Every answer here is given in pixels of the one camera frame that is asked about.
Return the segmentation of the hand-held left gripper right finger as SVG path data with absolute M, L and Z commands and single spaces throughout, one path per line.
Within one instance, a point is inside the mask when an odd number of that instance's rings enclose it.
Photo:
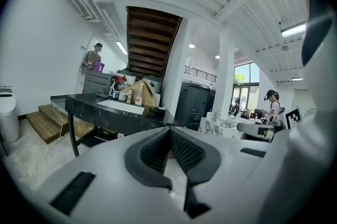
M 212 179 L 221 164 L 221 155 L 212 145 L 197 139 L 177 127 L 170 128 L 171 151 L 187 177 L 184 211 L 196 218 L 210 210 L 198 201 L 194 187 Z

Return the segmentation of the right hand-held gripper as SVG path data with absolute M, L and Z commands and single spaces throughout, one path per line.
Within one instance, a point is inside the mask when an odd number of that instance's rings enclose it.
M 295 109 L 271 116 L 266 124 L 238 123 L 237 130 L 248 140 L 272 142 L 278 132 L 295 128 L 301 120 L 301 111 L 297 106 Z

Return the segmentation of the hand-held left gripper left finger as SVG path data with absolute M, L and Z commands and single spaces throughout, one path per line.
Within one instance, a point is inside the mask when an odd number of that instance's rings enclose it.
M 147 187 L 172 190 L 172 182 L 164 176 L 171 150 L 170 128 L 164 127 L 127 148 L 124 164 L 129 174 Z

